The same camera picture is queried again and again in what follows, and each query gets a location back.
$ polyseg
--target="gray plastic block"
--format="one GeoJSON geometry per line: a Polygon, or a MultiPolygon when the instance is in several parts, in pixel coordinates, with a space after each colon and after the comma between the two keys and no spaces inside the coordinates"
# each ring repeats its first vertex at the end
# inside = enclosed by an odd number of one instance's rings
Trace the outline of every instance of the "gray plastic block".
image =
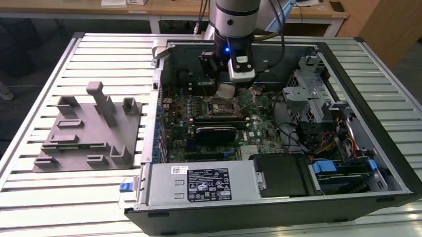
{"type": "Polygon", "coordinates": [[[89,155],[86,156],[85,162],[88,163],[89,166],[108,165],[108,161],[104,155],[89,155]]]}
{"type": "Polygon", "coordinates": [[[58,165],[58,162],[53,157],[42,157],[36,158],[33,164],[38,168],[54,168],[58,165]]]}
{"type": "Polygon", "coordinates": [[[78,107],[78,103],[74,96],[61,96],[56,105],[60,113],[64,117],[74,116],[73,107],[78,107]]]}
{"type": "Polygon", "coordinates": [[[82,126],[84,122],[80,119],[68,119],[57,123],[58,128],[78,128],[82,126]]]}
{"type": "Polygon", "coordinates": [[[33,172],[132,167],[141,103],[133,98],[124,98],[122,102],[109,104],[110,100],[106,100],[104,95],[100,100],[102,105],[97,108],[101,108],[101,114],[97,113],[94,103],[77,106],[72,106],[74,104],[70,103],[74,114],[58,114],[34,161],[33,172]],[[104,113],[112,116],[114,126],[109,126],[104,113]]]}
{"type": "Polygon", "coordinates": [[[108,127],[114,127],[116,119],[113,113],[116,110],[109,96],[105,97],[102,94],[102,83],[100,81],[88,82],[86,93],[92,95],[94,99],[97,104],[96,110],[98,111],[98,114],[102,115],[108,127]]]}

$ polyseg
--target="aluminum extrusion table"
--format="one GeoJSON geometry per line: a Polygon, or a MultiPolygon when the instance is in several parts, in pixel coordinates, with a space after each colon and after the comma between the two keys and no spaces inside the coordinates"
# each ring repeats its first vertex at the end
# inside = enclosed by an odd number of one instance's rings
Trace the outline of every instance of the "aluminum extrusion table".
{"type": "MultiPolygon", "coordinates": [[[[153,77],[152,43],[200,39],[187,35],[84,34],[73,38],[0,161],[0,236],[109,236],[145,234],[118,209],[118,184],[138,175],[140,151],[153,77]],[[101,81],[113,101],[134,97],[145,104],[130,170],[32,173],[33,159],[49,133],[61,95],[93,102],[89,81],[101,81]]],[[[355,83],[407,161],[422,176],[422,107],[363,42],[353,39],[288,37],[324,41],[355,83]]],[[[124,197],[134,201],[134,193],[124,197]]],[[[192,234],[204,236],[420,236],[422,204],[381,209],[355,221],[192,234]]]]}

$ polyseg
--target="white sticker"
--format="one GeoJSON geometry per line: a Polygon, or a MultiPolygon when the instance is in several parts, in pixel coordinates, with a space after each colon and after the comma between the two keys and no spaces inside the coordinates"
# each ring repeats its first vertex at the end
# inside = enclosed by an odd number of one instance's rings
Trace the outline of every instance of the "white sticker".
{"type": "Polygon", "coordinates": [[[188,167],[187,166],[172,166],[170,174],[187,174],[188,167]]]}
{"type": "Polygon", "coordinates": [[[128,13],[146,14],[146,11],[128,11],[128,13]]]}

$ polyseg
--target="blue latch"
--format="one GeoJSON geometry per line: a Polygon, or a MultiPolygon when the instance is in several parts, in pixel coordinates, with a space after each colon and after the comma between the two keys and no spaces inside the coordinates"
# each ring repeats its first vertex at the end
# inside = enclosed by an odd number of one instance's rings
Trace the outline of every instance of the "blue latch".
{"type": "Polygon", "coordinates": [[[323,172],[336,172],[333,162],[329,160],[319,160],[312,164],[315,174],[323,172]]]}
{"type": "Polygon", "coordinates": [[[133,191],[133,182],[121,183],[118,190],[120,190],[121,193],[132,192],[133,191]]]}
{"type": "Polygon", "coordinates": [[[377,169],[377,165],[375,163],[375,160],[372,160],[372,159],[368,160],[368,166],[369,166],[372,171],[375,171],[377,169]]]}

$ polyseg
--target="warning label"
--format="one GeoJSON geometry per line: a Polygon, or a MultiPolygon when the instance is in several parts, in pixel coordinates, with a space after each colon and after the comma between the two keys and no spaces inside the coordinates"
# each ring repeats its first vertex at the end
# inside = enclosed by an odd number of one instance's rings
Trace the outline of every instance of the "warning label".
{"type": "Polygon", "coordinates": [[[187,200],[231,200],[228,169],[195,169],[187,171],[187,200]]]}

